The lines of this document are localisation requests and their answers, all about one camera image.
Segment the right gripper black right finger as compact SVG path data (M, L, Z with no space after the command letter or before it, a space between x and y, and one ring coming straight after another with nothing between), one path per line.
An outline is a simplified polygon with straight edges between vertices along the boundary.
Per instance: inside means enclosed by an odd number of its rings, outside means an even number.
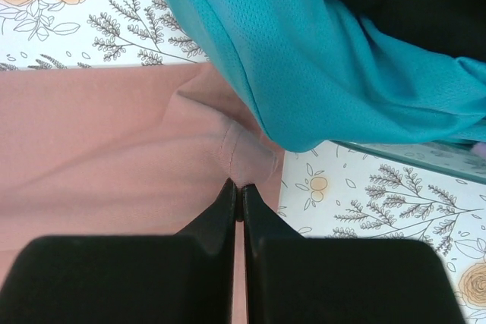
M438 255L409 239L304 237L241 191L250 323L461 323Z

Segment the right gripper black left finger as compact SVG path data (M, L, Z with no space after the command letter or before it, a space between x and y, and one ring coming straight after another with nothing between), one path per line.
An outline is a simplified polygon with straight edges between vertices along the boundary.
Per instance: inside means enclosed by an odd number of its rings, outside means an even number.
M17 256L3 323L228 323L237 189L173 235L51 235Z

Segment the pink printed t shirt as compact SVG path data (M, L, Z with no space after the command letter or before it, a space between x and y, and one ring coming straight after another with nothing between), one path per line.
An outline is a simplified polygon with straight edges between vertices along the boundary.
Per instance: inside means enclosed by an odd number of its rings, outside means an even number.
M1 78L1 289L51 235L173 235L224 184L276 202L281 149L210 64L12 71ZM232 315L246 310L235 222Z

